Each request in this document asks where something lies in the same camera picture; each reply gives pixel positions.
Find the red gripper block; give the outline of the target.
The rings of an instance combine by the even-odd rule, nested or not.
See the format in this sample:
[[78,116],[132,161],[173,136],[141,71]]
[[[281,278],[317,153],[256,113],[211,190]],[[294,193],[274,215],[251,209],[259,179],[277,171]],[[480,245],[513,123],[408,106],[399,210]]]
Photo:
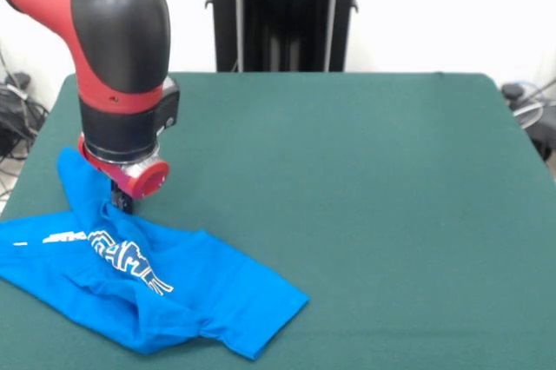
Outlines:
[[92,166],[112,181],[111,202],[125,214],[133,213],[133,199],[141,200],[153,195],[169,175],[169,164],[160,157],[158,144],[150,155],[138,162],[124,164],[96,159],[86,148],[84,134],[78,138],[77,149]]

